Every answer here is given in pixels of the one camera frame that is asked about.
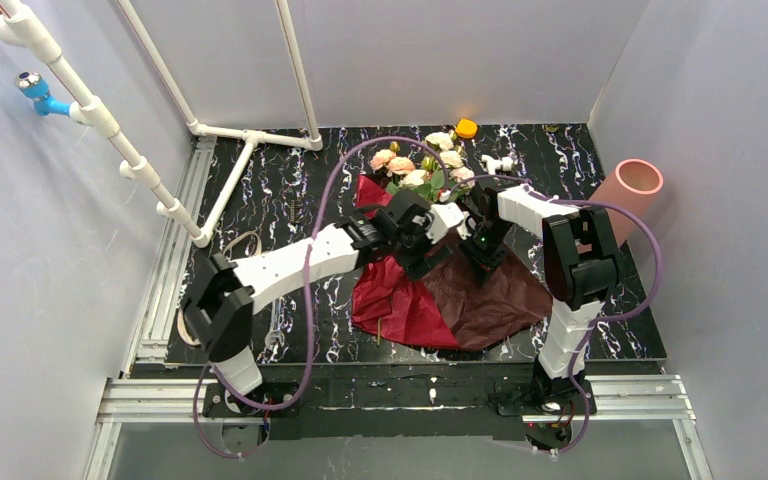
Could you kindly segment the red flower bouquet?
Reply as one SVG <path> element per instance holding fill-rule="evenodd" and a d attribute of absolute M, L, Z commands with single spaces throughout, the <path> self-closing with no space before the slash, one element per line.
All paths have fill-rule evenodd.
<path fill-rule="evenodd" d="M 384 205 L 396 191 L 410 190 L 433 203 L 447 180 L 469 178 L 463 155 L 447 133 L 425 137 L 449 171 L 431 155 L 421 161 L 399 152 L 398 144 L 377 151 L 369 161 L 372 172 L 360 177 L 357 207 Z M 386 257 L 364 267 L 352 292 L 352 323 L 394 343 L 427 349 L 463 350 L 455 334 L 464 311 L 467 272 L 459 251 L 419 280 L 411 281 L 395 259 Z"/>

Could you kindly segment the red wrapping paper sheet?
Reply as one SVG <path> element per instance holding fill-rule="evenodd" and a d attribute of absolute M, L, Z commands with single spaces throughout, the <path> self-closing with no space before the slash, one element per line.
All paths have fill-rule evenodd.
<path fill-rule="evenodd" d="M 479 351 L 551 314 L 553 297 L 508 248 L 480 284 L 459 249 L 410 279 L 392 256 L 363 268 L 352 292 L 352 325 L 414 347 Z"/>

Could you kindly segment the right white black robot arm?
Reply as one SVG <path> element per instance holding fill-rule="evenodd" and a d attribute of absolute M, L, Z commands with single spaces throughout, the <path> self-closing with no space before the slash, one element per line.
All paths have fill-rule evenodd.
<path fill-rule="evenodd" d="M 584 351 L 594 322 L 624 275 L 608 212 L 602 207 L 559 205 L 529 186 L 476 187 L 465 203 L 469 237 L 460 248 L 478 283 L 503 263 L 504 238 L 514 225 L 542 239 L 544 277 L 553 297 L 545 344 L 519 402 L 504 414 L 559 407 L 587 409 Z"/>

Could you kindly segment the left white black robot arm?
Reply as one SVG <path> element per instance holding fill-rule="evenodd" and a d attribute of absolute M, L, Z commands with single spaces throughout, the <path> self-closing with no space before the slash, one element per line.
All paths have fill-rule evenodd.
<path fill-rule="evenodd" d="M 217 379 L 244 400 L 262 383 L 251 349 L 255 314 L 298 289 L 310 302 L 311 283 L 387 256 L 418 279 L 450 254 L 440 243 L 465 219 L 455 203 L 430 204 L 400 191 L 385 205 L 360 207 L 275 251 L 237 260 L 199 254 L 180 310 Z"/>

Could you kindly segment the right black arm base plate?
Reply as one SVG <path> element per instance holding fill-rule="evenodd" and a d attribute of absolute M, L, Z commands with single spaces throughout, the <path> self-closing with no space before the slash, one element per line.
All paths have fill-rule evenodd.
<path fill-rule="evenodd" d="M 493 385 L 489 405 L 500 416 L 519 417 L 534 415 L 581 415 L 588 406 L 591 414 L 598 409 L 591 384 L 582 380 L 580 386 L 585 396 L 563 379 L 558 391 L 550 391 L 537 385 L 536 380 L 502 380 Z"/>

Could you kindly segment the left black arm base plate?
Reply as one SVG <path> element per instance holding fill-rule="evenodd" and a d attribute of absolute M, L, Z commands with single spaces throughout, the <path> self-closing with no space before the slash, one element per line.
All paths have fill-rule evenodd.
<path fill-rule="evenodd" d="M 266 382 L 247 397 L 263 404 L 280 404 L 289 400 L 298 390 L 297 382 Z M 264 417 L 282 418 L 296 417 L 299 414 L 301 401 L 295 402 L 292 406 L 277 411 L 264 411 L 263 409 L 253 408 L 232 395 L 220 383 L 213 383 L 206 386 L 204 403 L 201 407 L 201 413 L 206 418 L 243 418 L 243 417 Z"/>

